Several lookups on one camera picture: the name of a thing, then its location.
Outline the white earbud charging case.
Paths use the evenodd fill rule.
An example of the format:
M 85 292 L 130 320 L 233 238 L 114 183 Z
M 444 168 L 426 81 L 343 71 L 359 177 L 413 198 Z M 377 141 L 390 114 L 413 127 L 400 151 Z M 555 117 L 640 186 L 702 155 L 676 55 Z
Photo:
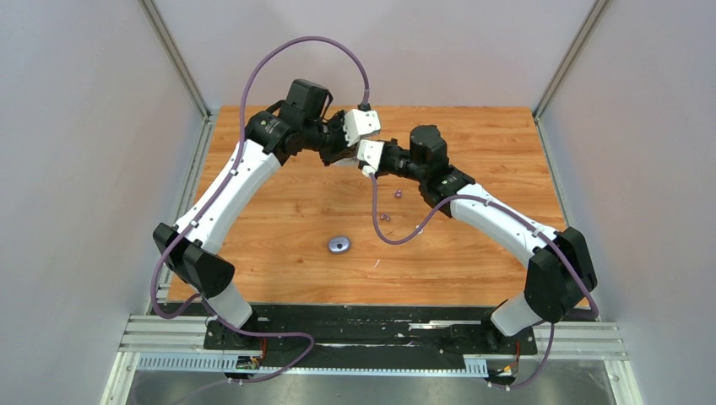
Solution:
M 360 164 L 360 161 L 358 159 L 348 158 L 348 159 L 340 159 L 337 162 L 334 163 L 335 166 L 338 167 L 358 167 Z

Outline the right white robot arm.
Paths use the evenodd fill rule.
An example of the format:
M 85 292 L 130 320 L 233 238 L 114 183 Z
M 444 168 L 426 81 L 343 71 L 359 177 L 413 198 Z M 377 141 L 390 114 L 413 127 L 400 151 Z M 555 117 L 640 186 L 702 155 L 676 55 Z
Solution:
M 384 175 L 416 181 L 431 207 L 427 218 L 441 212 L 476 228 L 526 268 L 523 291 L 482 322 L 482 340 L 489 350 L 505 351 L 527 327 L 556 324 L 582 300 L 594 316 L 599 314 L 591 295 L 598 280 L 584 235 L 573 227 L 543 225 L 495 198 L 450 163 L 447 143 L 436 126 L 415 127 L 408 148 L 392 139 L 363 143 L 361 152 L 361 169 L 371 181 Z

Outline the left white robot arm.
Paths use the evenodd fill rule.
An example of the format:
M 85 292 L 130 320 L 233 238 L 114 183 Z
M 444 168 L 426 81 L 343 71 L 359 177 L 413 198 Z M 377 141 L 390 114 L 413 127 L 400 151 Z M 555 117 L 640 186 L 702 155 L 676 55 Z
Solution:
M 284 99 L 242 123 L 239 143 L 198 201 L 173 225 L 160 223 L 153 232 L 157 270 L 168 268 L 193 287 L 228 323 L 225 335 L 238 348 L 250 348 L 259 328 L 233 284 L 234 266 L 219 255 L 231 226 L 290 157 L 310 150 L 331 165 L 352 156 L 360 138 L 380 127 L 367 104 L 326 117 L 332 100 L 323 86 L 294 80 Z

